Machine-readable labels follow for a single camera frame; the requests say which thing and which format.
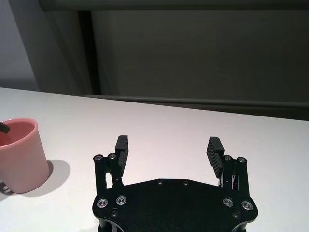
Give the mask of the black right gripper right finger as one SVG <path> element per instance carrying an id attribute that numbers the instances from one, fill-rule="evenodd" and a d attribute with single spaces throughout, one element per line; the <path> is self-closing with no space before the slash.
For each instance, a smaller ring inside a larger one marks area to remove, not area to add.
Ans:
<path id="1" fill-rule="evenodd" d="M 207 145 L 207 157 L 219 180 L 218 186 L 228 191 L 249 192 L 247 159 L 232 158 L 225 150 L 218 137 L 210 137 Z"/>

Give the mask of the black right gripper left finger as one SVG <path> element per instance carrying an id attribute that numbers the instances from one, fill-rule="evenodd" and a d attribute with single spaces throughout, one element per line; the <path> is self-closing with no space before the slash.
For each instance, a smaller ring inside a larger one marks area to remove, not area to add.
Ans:
<path id="1" fill-rule="evenodd" d="M 120 135 L 117 138 L 115 151 L 107 157 L 101 154 L 93 157 L 95 166 L 96 193 L 103 193 L 107 188 L 106 173 L 112 177 L 112 188 L 122 187 L 122 177 L 128 158 L 128 136 Z"/>

